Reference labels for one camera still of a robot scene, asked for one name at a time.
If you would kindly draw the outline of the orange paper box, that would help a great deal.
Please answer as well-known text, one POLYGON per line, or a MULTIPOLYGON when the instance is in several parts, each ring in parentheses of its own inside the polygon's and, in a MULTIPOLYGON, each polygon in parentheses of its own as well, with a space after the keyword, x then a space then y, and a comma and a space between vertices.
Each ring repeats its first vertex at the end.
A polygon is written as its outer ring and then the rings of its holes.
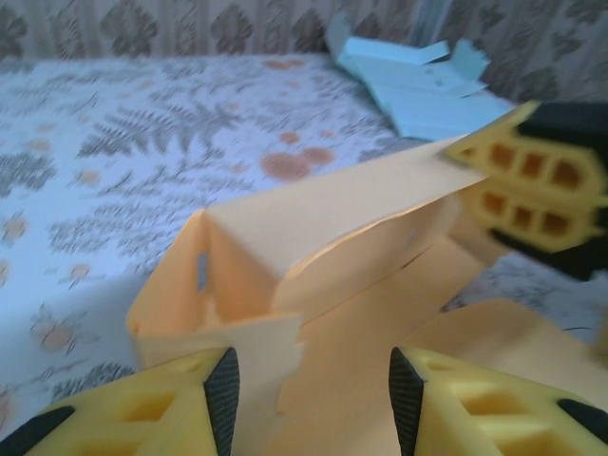
POLYGON ((608 369, 525 307, 446 311, 497 256, 453 235, 478 176, 432 143, 194 213, 133 302, 142 367, 234 348, 231 456, 400 456, 393 348, 438 352, 608 411, 608 369))

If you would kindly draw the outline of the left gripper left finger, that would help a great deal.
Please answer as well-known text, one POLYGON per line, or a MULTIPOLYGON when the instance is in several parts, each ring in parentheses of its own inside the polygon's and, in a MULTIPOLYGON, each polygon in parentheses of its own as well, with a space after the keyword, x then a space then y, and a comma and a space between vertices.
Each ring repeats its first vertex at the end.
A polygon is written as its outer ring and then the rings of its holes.
POLYGON ((0 442, 0 456, 231 456, 238 355, 186 355, 42 410, 0 442))

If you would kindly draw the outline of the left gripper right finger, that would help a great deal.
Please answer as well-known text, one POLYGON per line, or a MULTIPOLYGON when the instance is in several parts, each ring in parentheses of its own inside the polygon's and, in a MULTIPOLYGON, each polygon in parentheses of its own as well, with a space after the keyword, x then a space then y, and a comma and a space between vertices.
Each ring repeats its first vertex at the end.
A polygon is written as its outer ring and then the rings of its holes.
POLYGON ((608 456, 608 412, 435 351, 392 349, 389 399, 400 456, 608 456))

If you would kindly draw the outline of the floral patterned table cover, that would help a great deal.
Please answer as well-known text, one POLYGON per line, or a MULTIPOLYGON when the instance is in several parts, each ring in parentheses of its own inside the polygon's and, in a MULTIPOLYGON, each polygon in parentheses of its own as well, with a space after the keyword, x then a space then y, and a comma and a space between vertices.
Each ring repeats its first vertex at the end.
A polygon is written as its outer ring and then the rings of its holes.
POLYGON ((411 147, 324 54, 0 62, 0 439, 133 371, 193 212, 411 147))

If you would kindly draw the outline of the aluminium frame post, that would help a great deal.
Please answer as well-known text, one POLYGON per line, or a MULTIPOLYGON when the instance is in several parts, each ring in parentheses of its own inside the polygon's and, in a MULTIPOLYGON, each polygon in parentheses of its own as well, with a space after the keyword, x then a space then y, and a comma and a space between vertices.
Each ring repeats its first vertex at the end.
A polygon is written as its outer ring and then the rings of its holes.
POLYGON ((420 0, 417 16, 413 23, 411 43, 424 47, 435 29, 441 12, 442 0, 420 0))

